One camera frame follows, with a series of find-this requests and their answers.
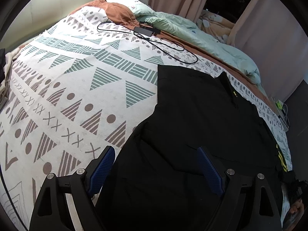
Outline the black jacket yellow patch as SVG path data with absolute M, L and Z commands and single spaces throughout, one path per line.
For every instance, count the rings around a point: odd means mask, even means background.
M 104 230 L 206 230 L 222 200 L 197 165 L 201 146 L 238 174 L 263 174 L 282 211 L 282 152 L 226 73 L 159 66 L 157 88 L 154 112 L 133 130 L 102 187 Z

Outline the white bedside cabinet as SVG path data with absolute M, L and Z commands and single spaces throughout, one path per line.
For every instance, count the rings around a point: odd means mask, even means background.
M 288 119 L 288 107 L 287 105 L 284 103 L 283 108 L 280 110 L 277 106 L 276 106 L 276 101 L 275 99 L 273 99 L 272 97 L 269 98 L 270 101 L 275 105 L 275 110 L 276 110 L 276 115 L 278 116 L 278 118 L 280 119 L 282 128 L 285 132 L 287 132 L 289 130 L 290 127 L 290 122 Z

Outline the green object on cabinet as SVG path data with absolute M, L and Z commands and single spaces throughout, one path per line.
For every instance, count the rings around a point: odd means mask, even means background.
M 283 108 L 283 103 L 280 100 L 276 101 L 276 106 L 281 110 Z

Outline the patterned white bed sheet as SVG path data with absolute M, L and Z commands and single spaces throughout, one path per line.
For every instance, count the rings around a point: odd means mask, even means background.
M 138 0 L 106 0 L 130 10 Z M 231 85 L 257 108 L 292 169 L 287 137 L 261 84 L 193 44 L 161 30 L 148 37 L 85 6 L 20 48 L 1 110 L 1 205 L 17 230 L 43 176 L 69 175 L 105 144 L 120 152 L 157 101 L 158 65 L 181 66 Z

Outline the folded beige garment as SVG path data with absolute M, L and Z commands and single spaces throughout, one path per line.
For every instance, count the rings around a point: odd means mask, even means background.
M 6 53 L 5 49 L 1 49 L 1 109 L 8 100 L 6 94 L 9 87 L 10 70 L 19 52 L 20 48 L 16 48 L 8 53 Z

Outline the right pink curtain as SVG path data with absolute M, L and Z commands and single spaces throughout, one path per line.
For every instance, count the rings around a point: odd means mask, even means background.
M 285 101 L 307 74 L 307 35 L 280 0 L 251 0 L 227 44 L 257 65 L 268 96 Z

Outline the peach cartoon blanket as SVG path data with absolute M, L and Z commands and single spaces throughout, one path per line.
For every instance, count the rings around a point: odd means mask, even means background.
M 234 23 L 231 21 L 208 10 L 202 10 L 196 24 L 200 30 L 212 35 L 216 40 L 224 44 L 227 43 L 230 32 L 234 27 Z

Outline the mint green duvet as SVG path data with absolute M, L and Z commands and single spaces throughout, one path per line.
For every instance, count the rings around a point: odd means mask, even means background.
M 151 23 L 154 27 L 203 49 L 220 61 L 238 69 L 249 78 L 251 83 L 261 84 L 258 67 L 248 55 L 204 33 L 192 21 L 178 15 L 156 12 L 144 4 L 134 5 L 131 11 L 138 21 Z

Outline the black power adapter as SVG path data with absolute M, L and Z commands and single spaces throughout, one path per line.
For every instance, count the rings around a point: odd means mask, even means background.
M 161 30 L 156 29 L 156 28 L 146 27 L 146 26 L 135 27 L 135 28 L 134 28 L 134 32 L 135 32 L 135 33 L 139 33 L 139 34 L 146 35 L 146 36 L 148 36 L 148 37 L 151 37 L 152 35 L 161 34 Z

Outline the orange brown cloth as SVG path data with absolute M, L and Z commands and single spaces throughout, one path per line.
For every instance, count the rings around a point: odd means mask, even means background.
M 137 21 L 135 15 L 128 7 L 119 3 L 109 3 L 106 0 L 94 0 L 89 3 L 85 3 L 84 5 L 81 5 L 77 9 L 73 10 L 69 15 L 74 14 L 85 6 L 103 9 L 108 19 L 115 24 L 130 27 L 139 26 L 139 22 Z

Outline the cream padded headboard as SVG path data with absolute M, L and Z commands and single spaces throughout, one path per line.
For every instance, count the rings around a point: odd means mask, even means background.
M 5 32 L 1 48 L 15 49 L 90 1 L 93 0 L 31 0 Z

